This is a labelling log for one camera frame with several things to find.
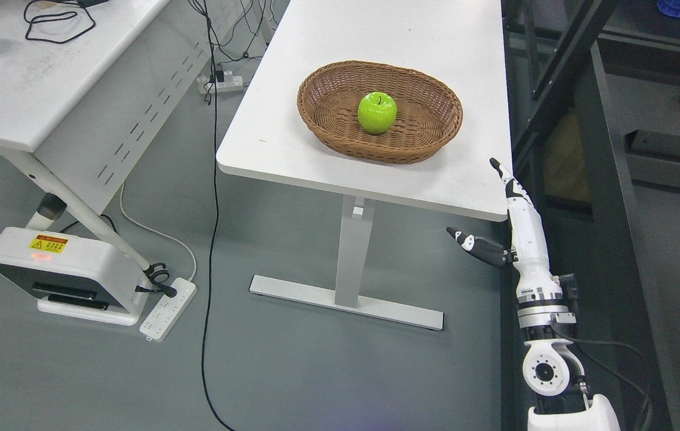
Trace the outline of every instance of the warning label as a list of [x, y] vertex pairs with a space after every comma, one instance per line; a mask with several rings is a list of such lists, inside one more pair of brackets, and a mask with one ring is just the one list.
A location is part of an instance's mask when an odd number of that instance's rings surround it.
[[41, 251], [52, 251], [53, 253], [61, 253], [66, 247], [68, 239], [56, 238], [54, 236], [37, 235], [31, 242], [29, 248]]

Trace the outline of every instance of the brown wicker basket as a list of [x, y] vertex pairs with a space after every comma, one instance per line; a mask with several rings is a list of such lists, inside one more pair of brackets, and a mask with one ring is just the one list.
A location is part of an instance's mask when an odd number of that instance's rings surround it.
[[[395, 123], [368, 133], [357, 120], [362, 97], [382, 91], [396, 101]], [[366, 61], [331, 63], [313, 72], [297, 93], [300, 117], [338, 153], [386, 163], [433, 156], [460, 130], [463, 106], [444, 83], [419, 71]]]

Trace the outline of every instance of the white desk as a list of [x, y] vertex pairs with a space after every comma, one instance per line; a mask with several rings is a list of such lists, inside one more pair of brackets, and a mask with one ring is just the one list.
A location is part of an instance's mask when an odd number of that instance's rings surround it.
[[[208, 3], [225, 35], [241, 4]], [[208, 62], [204, 18], [187, 2], [113, 0], [88, 9], [91, 31], [51, 44], [25, 40], [25, 5], [0, 0], [0, 155], [146, 270], [98, 214]], [[55, 12], [30, 8], [31, 16]], [[79, 19], [86, 20], [82, 12]], [[35, 31], [66, 40], [81, 28], [65, 22]]]
[[[299, 117], [297, 90], [327, 63], [368, 60], [439, 79], [463, 103], [457, 136], [435, 156], [387, 165], [325, 147]], [[292, 0], [217, 152], [227, 174], [345, 195], [335, 291], [255, 276], [250, 291], [441, 330], [443, 314], [359, 297], [375, 200], [502, 221], [512, 166], [500, 3], [494, 0]]]

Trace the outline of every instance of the white robotic arm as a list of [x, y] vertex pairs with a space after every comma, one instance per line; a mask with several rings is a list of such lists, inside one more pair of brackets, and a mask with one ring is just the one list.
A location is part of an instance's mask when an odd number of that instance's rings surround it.
[[512, 249], [490, 239], [447, 232], [472, 256], [501, 267], [510, 262], [520, 273], [515, 289], [518, 324], [529, 351], [521, 365], [524, 381], [537, 395], [529, 409], [529, 431], [619, 431], [608, 399], [589, 395], [580, 360], [567, 348], [572, 342], [556, 335], [551, 325], [574, 325], [576, 317], [565, 303], [558, 278], [550, 273], [542, 219], [529, 194], [496, 159], [490, 159], [505, 184], [512, 229]]

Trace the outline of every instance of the white power strip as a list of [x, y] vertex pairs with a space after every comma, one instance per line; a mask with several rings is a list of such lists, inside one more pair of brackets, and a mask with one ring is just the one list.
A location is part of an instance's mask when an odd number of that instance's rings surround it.
[[241, 76], [233, 76], [230, 71], [223, 73], [225, 81], [210, 82], [206, 75], [199, 75], [197, 77], [197, 88], [200, 95], [212, 95], [217, 87], [218, 93], [226, 93], [227, 91], [244, 90], [244, 79]]
[[167, 333], [178, 320], [186, 305], [189, 305], [190, 300], [196, 294], [196, 285], [189, 280], [183, 278], [176, 278], [170, 284], [170, 287], [176, 289], [178, 294], [174, 298], [167, 295], [162, 295], [162, 299], [156, 303], [151, 314], [146, 317], [146, 320], [141, 325], [141, 333], [146, 336], [148, 341], [162, 341], [167, 336]]

